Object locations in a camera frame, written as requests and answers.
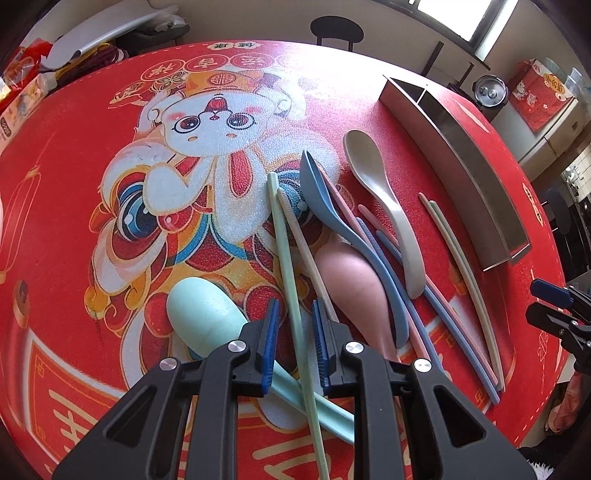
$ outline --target plastic spoon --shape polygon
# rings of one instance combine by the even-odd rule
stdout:
[[[333,202],[339,208],[341,215],[345,219],[345,222],[349,225],[351,230],[353,230],[357,235],[359,235],[361,237],[361,239],[367,244],[368,247],[370,247],[374,252],[376,252],[376,255],[382,261],[382,263],[384,264],[384,267],[386,267],[386,269],[388,270],[388,267],[389,267],[388,263],[385,262],[382,257],[380,257],[379,252],[374,248],[374,246],[372,245],[372,242],[369,240],[368,236],[365,235],[365,232],[359,226],[357,220],[355,219],[355,215],[353,215],[353,212],[349,208],[349,205],[347,205],[347,203],[345,202],[345,199],[341,196],[339,191],[336,189],[336,187],[330,181],[329,176],[326,173],[324,173],[322,170],[320,170],[320,172],[322,173],[322,177],[324,178],[324,183],[326,185],[326,188],[328,189]],[[402,297],[402,293],[404,292],[404,289],[399,288],[398,285],[396,285],[396,288]],[[421,336],[417,330],[417,327],[415,326],[415,324],[412,320],[412,317],[408,311],[408,308],[406,309],[405,313],[406,313],[406,319],[407,319],[407,323],[408,323],[409,339],[410,339],[410,342],[413,346],[414,352],[417,354],[417,356],[419,358],[429,358],[429,354],[425,348],[425,344],[423,343],[423,340],[421,339]]]
[[[185,278],[168,295],[166,311],[180,339],[195,353],[207,357],[226,342],[238,338],[247,320],[234,302],[203,278]],[[275,362],[270,391],[296,410],[306,413],[300,383]],[[355,442],[353,414],[314,394],[320,424],[338,438]]]
[[[388,299],[374,269],[352,246],[334,238],[316,252],[316,265],[330,293],[368,345],[399,361],[392,340]]]
[[[390,187],[378,146],[361,130],[349,130],[343,137],[343,145],[353,175],[382,205],[392,222],[400,240],[408,296],[416,299],[425,290],[427,282],[423,256],[413,227]]]
[[[395,345],[397,348],[402,348],[408,342],[408,323],[406,321],[404,304],[396,290],[396,286],[386,267],[384,267],[375,252],[336,213],[320,170],[312,155],[307,151],[304,151],[301,156],[300,187],[308,207],[310,207],[310,210],[314,212],[318,219],[330,229],[343,236],[345,240],[359,250],[374,268],[382,282],[388,302],[390,303],[390,308],[392,309],[396,334]]]

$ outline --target table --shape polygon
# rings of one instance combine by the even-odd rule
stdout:
[[[498,338],[507,372],[500,405],[490,407],[424,298],[417,309],[454,383],[511,442],[520,442],[566,357],[524,317],[533,277],[564,282],[548,221],[484,117],[431,85],[503,181],[532,242],[517,265],[481,272],[442,185],[378,102],[383,75],[416,78],[331,48],[220,41],[125,60],[44,100],[0,157],[0,359],[7,392],[0,413],[41,476],[49,478],[146,369],[167,355],[191,358],[165,313],[167,293],[179,279],[214,281],[250,319],[261,317],[270,297],[283,301],[266,172],[279,172],[291,195],[299,195],[298,161],[306,148],[352,207],[363,203],[386,218],[347,167],[342,137],[351,128],[367,131],[378,144],[428,275],[483,342],[466,287],[418,192],[436,200],[452,224]],[[295,200],[316,250],[329,232],[303,199]],[[315,295],[295,264],[307,316]],[[286,321],[278,360],[293,370],[290,342]],[[409,347],[400,353],[403,361],[414,357]],[[350,400],[339,403],[352,408]],[[239,477],[316,478],[305,423],[272,398],[241,402]],[[327,437],[326,450],[332,478],[352,474],[351,446]],[[405,455],[408,460],[408,449]]]

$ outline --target blue spoon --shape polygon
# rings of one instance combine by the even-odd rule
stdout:
[[[322,178],[322,174],[306,150],[301,155],[300,187],[310,210],[327,227],[341,235],[365,257],[377,273],[392,309],[394,317],[394,342],[397,348],[402,348],[408,342],[408,324],[402,298],[394,285],[392,277],[384,267],[382,261],[370,247],[349,226],[341,220],[333,206],[330,194]]]

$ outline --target red gift box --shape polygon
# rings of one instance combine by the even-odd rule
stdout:
[[[509,82],[509,101],[533,132],[537,132],[572,99],[564,83],[537,60],[522,62]]]

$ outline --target white chopstick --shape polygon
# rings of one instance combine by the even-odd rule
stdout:
[[[310,275],[310,279],[314,289],[316,290],[316,294],[324,302],[326,313],[329,319],[333,322],[338,322],[339,318],[337,317],[335,307],[332,305],[329,293],[324,286],[324,282],[322,281],[322,277],[320,276],[320,272],[318,271],[318,267],[316,266],[316,262],[314,261],[314,257],[312,256],[312,252],[308,246],[308,242],[306,242],[304,234],[301,231],[300,224],[298,223],[296,215],[291,208],[291,203],[287,197],[287,194],[281,187],[277,189],[277,199],[281,204],[281,208],[283,209],[287,223],[290,226],[291,233],[294,236],[297,247],[300,249],[302,260],[308,269],[308,274]]]
[[[301,390],[304,394],[304,405],[308,416],[308,426],[314,444],[314,456],[321,480],[330,480],[329,467],[324,451],[322,441],[322,432],[318,420],[318,410],[316,399],[314,398],[313,374],[310,370],[308,361],[306,339],[304,337],[304,327],[301,321],[300,304],[297,297],[296,278],[293,265],[291,263],[291,252],[289,239],[287,238],[287,227],[285,217],[279,203],[277,190],[279,189],[279,180],[274,171],[267,175],[267,188],[269,190],[269,201],[271,202],[271,213],[273,215],[273,227],[275,229],[275,239],[277,240],[277,251],[279,263],[281,266],[281,276],[283,279],[283,295],[291,320],[291,335],[294,342],[295,360],[300,373]]]
[[[495,331],[492,328],[491,318],[488,315],[484,298],[476,282],[476,277],[472,272],[470,264],[464,254],[460,243],[458,242],[456,235],[453,233],[452,227],[449,225],[447,219],[443,215],[443,212],[439,208],[437,202],[433,200],[429,201],[422,193],[418,194],[419,199],[427,209],[429,215],[433,219],[433,222],[437,225],[437,229],[441,233],[447,247],[452,253],[452,257],[455,260],[458,269],[466,283],[466,287],[470,294],[470,298],[474,303],[480,326],[486,340],[486,346],[488,348],[489,355],[491,356],[492,368],[495,371],[496,377],[499,381],[497,390],[505,391],[505,376],[503,374],[503,366],[501,364],[501,355],[499,353],[499,346],[496,342]]]

